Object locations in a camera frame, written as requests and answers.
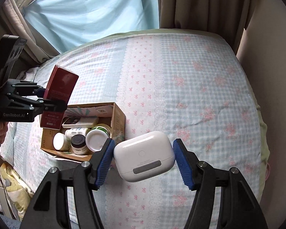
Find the black lid white jar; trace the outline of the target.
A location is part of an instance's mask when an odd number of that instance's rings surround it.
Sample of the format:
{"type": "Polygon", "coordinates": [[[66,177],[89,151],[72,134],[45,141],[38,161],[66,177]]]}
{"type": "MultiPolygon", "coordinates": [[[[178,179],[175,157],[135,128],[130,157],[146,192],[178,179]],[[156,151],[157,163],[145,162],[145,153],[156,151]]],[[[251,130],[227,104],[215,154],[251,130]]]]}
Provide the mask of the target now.
{"type": "Polygon", "coordinates": [[[89,152],[86,146],[86,137],[82,134],[76,134],[71,138],[71,147],[75,154],[86,155],[89,152]]]}

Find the white pill bottle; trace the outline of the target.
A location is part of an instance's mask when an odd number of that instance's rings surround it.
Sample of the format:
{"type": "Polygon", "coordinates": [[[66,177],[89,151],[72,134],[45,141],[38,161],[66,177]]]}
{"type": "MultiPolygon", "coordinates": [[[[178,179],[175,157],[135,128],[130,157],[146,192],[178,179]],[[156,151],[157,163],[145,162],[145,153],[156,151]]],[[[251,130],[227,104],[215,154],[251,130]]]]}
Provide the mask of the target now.
{"type": "Polygon", "coordinates": [[[64,134],[68,140],[71,140],[73,136],[78,134],[86,136],[90,130],[90,128],[71,128],[66,130],[64,134]]]}

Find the brown curtain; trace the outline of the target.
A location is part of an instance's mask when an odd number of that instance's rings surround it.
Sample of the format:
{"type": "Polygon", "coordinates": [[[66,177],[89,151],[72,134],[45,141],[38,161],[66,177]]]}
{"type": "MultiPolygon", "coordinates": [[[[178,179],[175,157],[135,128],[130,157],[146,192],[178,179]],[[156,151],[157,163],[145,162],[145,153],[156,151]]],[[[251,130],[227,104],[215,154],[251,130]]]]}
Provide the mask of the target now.
{"type": "Polygon", "coordinates": [[[257,0],[158,0],[160,27],[215,33],[237,52],[256,2],[257,0]]]}
{"type": "Polygon", "coordinates": [[[59,55],[54,46],[25,20],[15,0],[5,0],[0,9],[0,16],[8,32],[27,40],[24,50],[38,64],[59,55]]]}

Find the brown cardboard box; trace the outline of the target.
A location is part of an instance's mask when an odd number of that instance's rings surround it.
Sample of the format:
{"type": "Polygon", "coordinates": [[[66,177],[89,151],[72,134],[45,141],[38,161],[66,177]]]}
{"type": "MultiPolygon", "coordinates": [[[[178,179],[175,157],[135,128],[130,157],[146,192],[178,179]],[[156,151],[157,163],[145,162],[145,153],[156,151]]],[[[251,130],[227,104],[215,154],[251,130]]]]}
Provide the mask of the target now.
{"type": "Polygon", "coordinates": [[[70,105],[65,112],[46,112],[41,150],[69,161],[87,161],[106,139],[124,141],[125,114],[114,102],[70,105]]]}

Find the white remote control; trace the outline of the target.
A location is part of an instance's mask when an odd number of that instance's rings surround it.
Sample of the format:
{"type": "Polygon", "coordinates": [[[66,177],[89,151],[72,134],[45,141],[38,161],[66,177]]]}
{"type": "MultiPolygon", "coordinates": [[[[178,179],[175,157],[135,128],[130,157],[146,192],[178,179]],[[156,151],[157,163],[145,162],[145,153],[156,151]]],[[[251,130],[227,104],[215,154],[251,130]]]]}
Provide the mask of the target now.
{"type": "Polygon", "coordinates": [[[69,117],[62,123],[62,128],[93,128],[98,121],[98,117],[69,117]]]}

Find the white earbuds case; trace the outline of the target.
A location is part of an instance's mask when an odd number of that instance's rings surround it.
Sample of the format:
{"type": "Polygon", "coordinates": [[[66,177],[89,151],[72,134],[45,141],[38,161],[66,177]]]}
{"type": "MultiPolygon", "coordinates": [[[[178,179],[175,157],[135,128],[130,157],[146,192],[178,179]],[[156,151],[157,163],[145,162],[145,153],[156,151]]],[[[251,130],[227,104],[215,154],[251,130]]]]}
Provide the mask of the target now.
{"type": "Polygon", "coordinates": [[[114,148],[113,157],[122,179],[139,182],[169,171],[175,154],[168,136],[152,131],[123,141],[114,148]]]}

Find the yellow packing tape roll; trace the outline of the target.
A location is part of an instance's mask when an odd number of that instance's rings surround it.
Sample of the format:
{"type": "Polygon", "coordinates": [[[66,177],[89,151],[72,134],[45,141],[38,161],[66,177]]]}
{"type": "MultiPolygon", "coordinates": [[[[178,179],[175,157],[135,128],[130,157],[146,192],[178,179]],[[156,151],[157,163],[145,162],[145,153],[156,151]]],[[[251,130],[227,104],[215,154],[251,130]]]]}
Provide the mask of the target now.
{"type": "Polygon", "coordinates": [[[104,131],[108,136],[110,136],[111,134],[111,127],[104,124],[104,123],[99,123],[97,125],[95,125],[92,130],[101,130],[104,131]]]}

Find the pale green cream jar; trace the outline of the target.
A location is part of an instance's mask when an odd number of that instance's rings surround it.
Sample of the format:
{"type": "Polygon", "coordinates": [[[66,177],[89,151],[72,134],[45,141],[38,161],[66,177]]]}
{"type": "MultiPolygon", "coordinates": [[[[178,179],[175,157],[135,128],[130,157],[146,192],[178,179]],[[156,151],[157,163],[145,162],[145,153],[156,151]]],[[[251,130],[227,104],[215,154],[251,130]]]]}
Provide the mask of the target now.
{"type": "Polygon", "coordinates": [[[54,149],[60,152],[68,152],[70,150],[70,140],[63,133],[55,134],[53,138],[54,149]]]}

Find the red cardboard box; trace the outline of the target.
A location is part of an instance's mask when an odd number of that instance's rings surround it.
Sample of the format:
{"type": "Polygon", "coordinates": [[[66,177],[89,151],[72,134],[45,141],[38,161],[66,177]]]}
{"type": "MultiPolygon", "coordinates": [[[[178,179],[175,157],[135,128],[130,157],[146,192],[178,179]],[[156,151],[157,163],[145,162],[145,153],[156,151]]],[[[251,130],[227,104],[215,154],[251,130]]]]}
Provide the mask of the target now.
{"type": "Polygon", "coordinates": [[[40,126],[42,128],[60,130],[64,112],[75,88],[79,76],[59,65],[55,65],[48,81],[44,99],[50,101],[63,101],[61,112],[44,111],[40,126]]]}

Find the light blue curtain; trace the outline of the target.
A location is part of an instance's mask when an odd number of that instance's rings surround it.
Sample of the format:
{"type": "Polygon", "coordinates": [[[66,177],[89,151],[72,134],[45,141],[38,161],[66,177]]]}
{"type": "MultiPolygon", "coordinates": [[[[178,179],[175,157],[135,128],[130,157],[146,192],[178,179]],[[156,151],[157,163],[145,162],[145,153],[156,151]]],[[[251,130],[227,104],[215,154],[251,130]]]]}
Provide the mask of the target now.
{"type": "Polygon", "coordinates": [[[34,0],[24,17],[59,53],[117,33],[159,28],[158,0],[34,0]]]}

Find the green jar white lid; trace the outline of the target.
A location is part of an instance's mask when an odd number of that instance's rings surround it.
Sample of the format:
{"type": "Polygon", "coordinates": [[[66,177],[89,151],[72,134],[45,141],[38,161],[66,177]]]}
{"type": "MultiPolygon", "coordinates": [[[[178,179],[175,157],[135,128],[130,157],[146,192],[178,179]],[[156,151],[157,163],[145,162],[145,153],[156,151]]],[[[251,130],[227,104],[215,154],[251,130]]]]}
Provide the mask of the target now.
{"type": "Polygon", "coordinates": [[[92,152],[98,152],[102,149],[109,136],[101,130],[90,130],[86,135],[86,146],[92,152]]]}

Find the left brown curtain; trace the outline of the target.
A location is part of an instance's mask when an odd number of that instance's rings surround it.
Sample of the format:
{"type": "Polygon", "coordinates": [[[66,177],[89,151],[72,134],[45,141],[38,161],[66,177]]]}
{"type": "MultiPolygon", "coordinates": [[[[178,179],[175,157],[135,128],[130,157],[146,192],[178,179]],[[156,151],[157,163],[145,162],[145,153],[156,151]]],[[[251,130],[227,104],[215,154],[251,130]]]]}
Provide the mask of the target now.
{"type": "Polygon", "coordinates": [[[38,64],[59,55],[54,46],[25,20],[15,0],[5,0],[0,9],[0,16],[8,32],[27,40],[24,50],[38,64]]]}

